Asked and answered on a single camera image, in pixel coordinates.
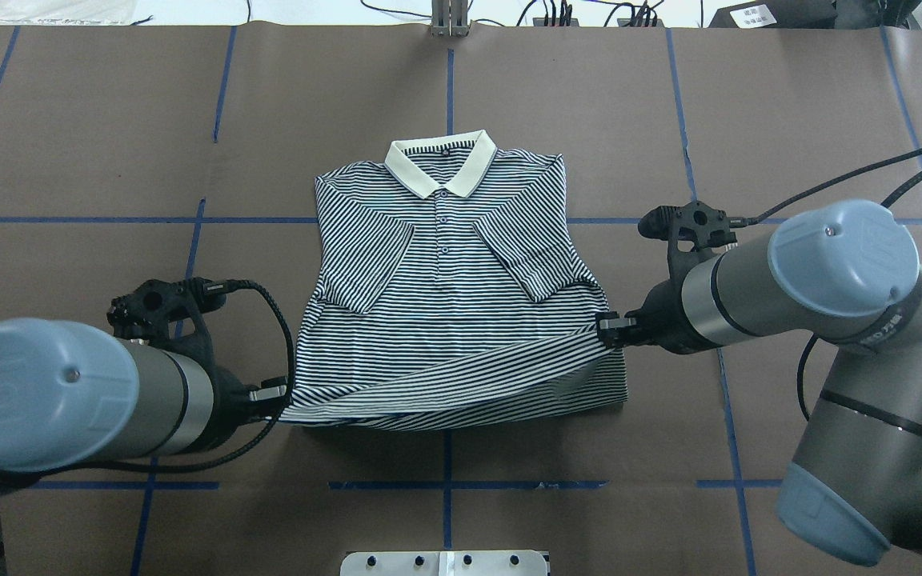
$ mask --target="black and white stripes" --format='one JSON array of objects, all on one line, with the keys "label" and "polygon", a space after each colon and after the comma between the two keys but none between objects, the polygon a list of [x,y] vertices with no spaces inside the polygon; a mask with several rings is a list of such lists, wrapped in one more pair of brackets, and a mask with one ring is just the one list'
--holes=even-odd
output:
[{"label": "black and white stripes", "polygon": [[626,400],[622,354],[592,330],[607,299],[567,234],[563,158],[408,143],[425,179],[482,179],[421,198],[387,164],[319,176],[323,265],[283,419],[433,430]]}]

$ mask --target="label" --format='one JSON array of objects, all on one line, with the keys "label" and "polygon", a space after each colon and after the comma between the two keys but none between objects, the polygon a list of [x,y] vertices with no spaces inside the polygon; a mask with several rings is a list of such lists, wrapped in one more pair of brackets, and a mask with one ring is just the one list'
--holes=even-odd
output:
[{"label": "label", "polygon": [[766,4],[750,6],[742,10],[732,10],[731,15],[739,28],[760,28],[761,26],[778,23],[775,15],[771,14],[771,8],[768,8]]}]

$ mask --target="striped polo shirt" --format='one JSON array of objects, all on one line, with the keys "label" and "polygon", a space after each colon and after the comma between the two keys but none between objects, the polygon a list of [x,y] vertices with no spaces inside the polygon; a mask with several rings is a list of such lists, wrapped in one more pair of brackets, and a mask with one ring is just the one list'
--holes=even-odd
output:
[{"label": "striped polo shirt", "polygon": [[436,430],[624,402],[607,296],[567,233],[561,156],[484,131],[315,179],[323,262],[285,422]]}]

